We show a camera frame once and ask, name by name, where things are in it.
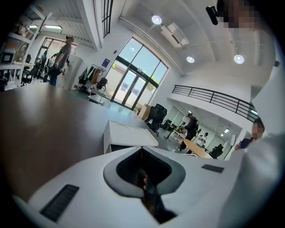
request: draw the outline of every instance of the black jacket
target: black jacket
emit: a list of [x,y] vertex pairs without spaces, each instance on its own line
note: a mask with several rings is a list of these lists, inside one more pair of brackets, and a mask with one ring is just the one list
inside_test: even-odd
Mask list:
[[195,133],[195,129],[196,129],[196,124],[197,124],[197,119],[192,119],[189,121],[189,123],[187,124],[187,126],[185,127],[187,129],[187,134],[192,134]]

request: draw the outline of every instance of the doorway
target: doorway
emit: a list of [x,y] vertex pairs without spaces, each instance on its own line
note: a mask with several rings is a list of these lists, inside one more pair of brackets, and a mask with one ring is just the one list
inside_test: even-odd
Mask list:
[[146,80],[136,74],[133,70],[128,69],[117,86],[111,101],[133,110],[146,85]]

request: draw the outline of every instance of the metal railing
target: metal railing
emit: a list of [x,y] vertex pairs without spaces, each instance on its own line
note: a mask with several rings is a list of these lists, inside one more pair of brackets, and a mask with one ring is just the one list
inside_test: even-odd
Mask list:
[[111,15],[113,0],[102,0],[102,26],[103,26],[103,36],[107,36],[110,33],[111,28]]
[[199,99],[221,106],[247,118],[252,122],[258,118],[257,111],[251,103],[245,102],[241,99],[229,96],[227,94],[184,85],[175,85],[172,93]]

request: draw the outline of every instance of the jeans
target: jeans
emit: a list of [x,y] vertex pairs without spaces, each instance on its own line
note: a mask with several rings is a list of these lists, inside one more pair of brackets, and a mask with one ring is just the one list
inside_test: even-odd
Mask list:
[[49,71],[49,76],[50,76],[49,83],[51,85],[56,86],[56,84],[57,84],[57,77],[58,77],[58,75],[60,75],[61,69],[62,69],[62,66],[58,66],[57,69],[55,68],[54,65],[51,67],[51,69]]
[[[195,134],[190,133],[190,134],[187,134],[185,139],[191,140],[191,139],[194,138],[194,136],[195,136]],[[186,148],[186,144],[184,142],[182,142],[181,145],[180,145],[180,149],[184,150],[185,148]]]

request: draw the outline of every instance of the man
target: man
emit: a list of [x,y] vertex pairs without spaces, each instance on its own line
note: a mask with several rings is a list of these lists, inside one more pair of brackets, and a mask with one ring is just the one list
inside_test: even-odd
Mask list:
[[65,61],[68,59],[71,53],[71,44],[74,42],[73,37],[66,37],[65,45],[61,48],[59,53],[57,53],[57,57],[55,58],[54,64],[50,69],[49,83],[53,86],[57,84],[57,76],[61,73],[62,68],[64,67]]
[[[196,135],[196,124],[197,119],[193,116],[193,114],[188,114],[187,117],[190,118],[190,121],[185,128],[187,129],[187,136],[185,139],[191,140]],[[184,142],[181,143],[179,147],[176,147],[178,151],[184,150],[186,148],[186,145]]]
[[245,149],[248,145],[258,139],[260,139],[264,133],[264,125],[260,118],[257,118],[252,125],[252,137],[251,139],[244,138],[239,144],[235,145],[235,151],[239,149]]
[[204,135],[198,137],[198,141],[196,142],[196,145],[202,148],[204,143],[206,143],[207,136],[208,136],[208,132],[206,132]]

